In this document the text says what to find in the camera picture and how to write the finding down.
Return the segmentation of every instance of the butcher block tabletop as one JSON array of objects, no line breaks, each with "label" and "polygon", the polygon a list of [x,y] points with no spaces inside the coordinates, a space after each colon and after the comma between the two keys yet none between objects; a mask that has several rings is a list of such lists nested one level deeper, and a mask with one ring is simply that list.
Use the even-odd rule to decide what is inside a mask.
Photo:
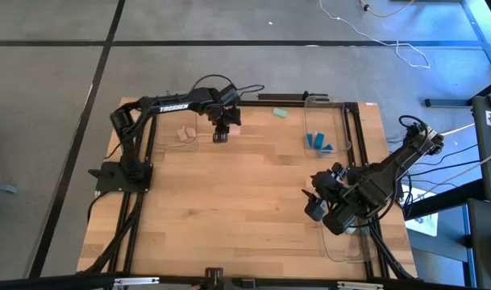
[{"label": "butcher block tabletop", "polygon": [[[134,100],[123,98],[122,103]],[[368,161],[382,161],[389,152],[379,109],[372,103],[358,106]],[[366,278],[364,264],[357,262],[359,238],[334,236],[304,213],[307,197],[301,189],[312,189],[310,175],[334,162],[348,165],[347,152],[309,157],[303,141],[304,108],[280,108],[288,112],[286,118],[274,115],[270,106],[242,106],[239,132],[220,144],[212,143],[214,127],[207,116],[190,112],[186,117],[187,112],[182,112],[159,117],[158,135],[196,120],[197,138],[184,147],[168,148],[156,140],[152,184],[144,195],[131,274],[200,277],[206,267],[222,267],[226,276],[234,277]],[[336,135],[328,142],[342,146],[341,110],[327,110],[335,116],[336,126]],[[347,117],[360,164],[354,121]],[[118,143],[113,132],[108,152]],[[120,155],[116,151],[111,160],[118,161]],[[108,193],[94,205],[79,271],[89,267],[113,238],[122,196]],[[394,206],[381,219],[381,229],[394,256],[416,276],[399,207]],[[117,270],[123,268],[126,245],[124,239]],[[377,256],[372,264],[375,275],[380,276]]]}]

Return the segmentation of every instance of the green sponge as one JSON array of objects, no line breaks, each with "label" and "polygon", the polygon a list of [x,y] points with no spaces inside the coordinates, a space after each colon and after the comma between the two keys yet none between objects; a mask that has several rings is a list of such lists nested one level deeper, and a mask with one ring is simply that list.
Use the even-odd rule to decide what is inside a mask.
[{"label": "green sponge", "polygon": [[277,117],[281,117],[281,118],[286,118],[286,116],[288,116],[288,112],[278,108],[274,108],[274,111],[272,113],[274,113]]}]

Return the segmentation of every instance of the wooden table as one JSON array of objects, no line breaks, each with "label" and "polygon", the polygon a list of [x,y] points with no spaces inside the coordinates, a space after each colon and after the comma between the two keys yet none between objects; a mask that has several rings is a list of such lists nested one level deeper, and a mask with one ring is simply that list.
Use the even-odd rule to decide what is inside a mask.
[{"label": "wooden table", "polygon": [[[381,161],[389,153],[378,107],[372,103],[359,107],[368,160]],[[365,279],[363,263],[332,261],[322,249],[324,241],[332,258],[346,258],[354,248],[351,239],[327,230],[322,237],[317,224],[304,214],[307,198],[301,189],[312,189],[310,175],[337,161],[347,164],[346,152],[329,158],[306,156],[303,108],[284,108],[287,118],[274,116],[272,107],[241,109],[241,133],[229,136],[228,143],[213,144],[214,128],[201,116],[198,141],[191,149],[155,148],[153,181],[144,198],[131,273],[203,276],[206,267],[223,267],[226,276]],[[339,115],[339,110],[332,113]],[[165,114],[159,124],[174,124],[177,129],[185,122],[186,118]],[[343,130],[337,135],[343,136]],[[356,138],[352,139],[360,164]],[[117,144],[113,132],[109,151]],[[93,207],[78,270],[90,266],[113,238],[121,200],[121,193],[110,193]],[[381,220],[381,228],[395,257],[416,276],[399,207]],[[117,269],[123,266],[126,243]],[[377,258],[372,264],[379,276]]]}]

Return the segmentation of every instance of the concrete floor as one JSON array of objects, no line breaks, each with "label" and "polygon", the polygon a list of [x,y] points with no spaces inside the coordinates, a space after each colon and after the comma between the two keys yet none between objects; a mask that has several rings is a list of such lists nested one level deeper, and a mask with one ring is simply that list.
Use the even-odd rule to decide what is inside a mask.
[{"label": "concrete floor", "polygon": [[[380,13],[404,5],[369,2]],[[323,3],[333,15],[378,39],[476,40],[458,3],[418,3],[388,19],[364,13],[356,2]],[[116,4],[117,0],[0,2],[0,39],[105,39]],[[116,39],[363,38],[346,24],[328,19],[315,0],[139,0],[127,2]],[[416,115],[437,131],[472,122],[468,110],[425,109],[422,101],[467,98],[490,84],[491,66],[484,52],[422,51],[432,68],[411,68],[392,48],[112,48],[44,275],[75,272],[95,184],[87,169],[98,168],[106,153],[111,131],[107,116],[121,97],[185,92],[202,75],[222,73],[237,85],[264,84],[265,92],[309,90],[329,93],[338,101],[377,102],[389,139],[404,134],[397,123],[401,114]],[[14,196],[0,193],[0,280],[24,275],[100,53],[101,48],[0,48],[0,180],[20,189]],[[421,60],[408,49],[401,53],[411,61]],[[208,80],[205,85],[222,83]],[[453,136],[447,138],[447,152],[476,143],[473,130]],[[461,157],[475,159],[476,150]],[[456,156],[448,162],[458,160]],[[427,178],[442,181],[450,172]],[[456,182],[463,184],[476,174],[480,173]],[[429,273],[419,269],[444,264],[440,258],[419,255],[415,254],[420,276]],[[461,267],[460,274],[455,269],[444,283],[461,280]]]}]

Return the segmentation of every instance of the transparent plastic bin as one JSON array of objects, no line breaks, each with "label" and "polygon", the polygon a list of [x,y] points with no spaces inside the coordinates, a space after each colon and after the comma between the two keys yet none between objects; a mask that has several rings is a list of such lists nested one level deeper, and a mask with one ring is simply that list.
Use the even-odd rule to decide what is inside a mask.
[{"label": "transparent plastic bin", "polygon": [[370,237],[368,227],[357,228],[352,233],[331,233],[322,222],[317,223],[318,248],[323,257],[335,262],[359,263],[376,257],[376,245]]},{"label": "transparent plastic bin", "polygon": [[[197,114],[189,110],[157,115],[156,150],[159,152],[196,151],[198,148],[197,119]],[[181,140],[177,131],[184,131],[186,135],[188,131],[194,131],[195,136],[187,135],[187,140]]]},{"label": "transparent plastic bin", "polygon": [[[351,148],[345,130],[344,104],[330,97],[308,97],[304,105],[305,138],[304,148],[309,157],[332,157],[334,153],[347,151]],[[317,133],[324,134],[322,147],[327,144],[331,150],[313,148]],[[312,136],[312,144],[308,142],[308,134]]]}]

